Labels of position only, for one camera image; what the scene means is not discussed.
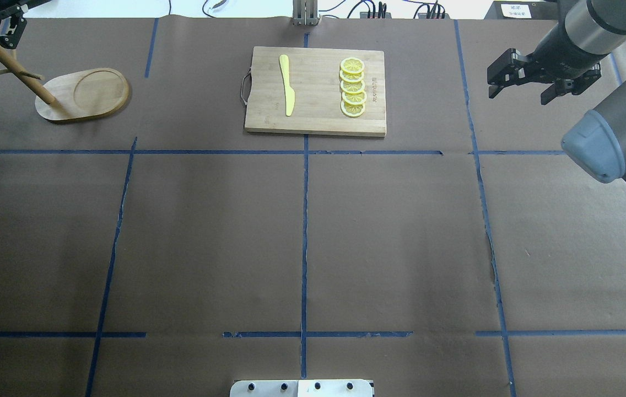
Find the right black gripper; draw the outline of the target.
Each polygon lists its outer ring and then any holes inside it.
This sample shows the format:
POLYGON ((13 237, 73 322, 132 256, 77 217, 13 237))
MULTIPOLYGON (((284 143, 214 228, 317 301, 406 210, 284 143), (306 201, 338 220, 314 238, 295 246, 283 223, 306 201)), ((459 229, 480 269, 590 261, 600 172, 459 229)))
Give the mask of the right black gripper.
POLYGON ((575 95, 575 79, 603 60, 602 55, 567 47, 541 47, 528 55, 507 49, 487 68, 488 98, 504 88, 527 83, 550 84, 540 95, 541 105, 575 95))

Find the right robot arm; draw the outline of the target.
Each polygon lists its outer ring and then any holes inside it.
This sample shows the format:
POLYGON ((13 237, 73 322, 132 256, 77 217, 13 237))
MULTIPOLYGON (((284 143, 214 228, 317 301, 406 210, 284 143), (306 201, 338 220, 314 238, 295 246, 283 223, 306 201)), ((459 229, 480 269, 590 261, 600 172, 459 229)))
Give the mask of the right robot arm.
MULTIPOLYGON (((488 96, 527 83, 547 86, 542 105, 584 93, 601 61, 626 41, 626 1, 560 1, 557 25, 529 55, 509 48, 487 68, 488 96)), ((592 178, 626 183, 626 79, 562 138, 562 150, 592 178)))

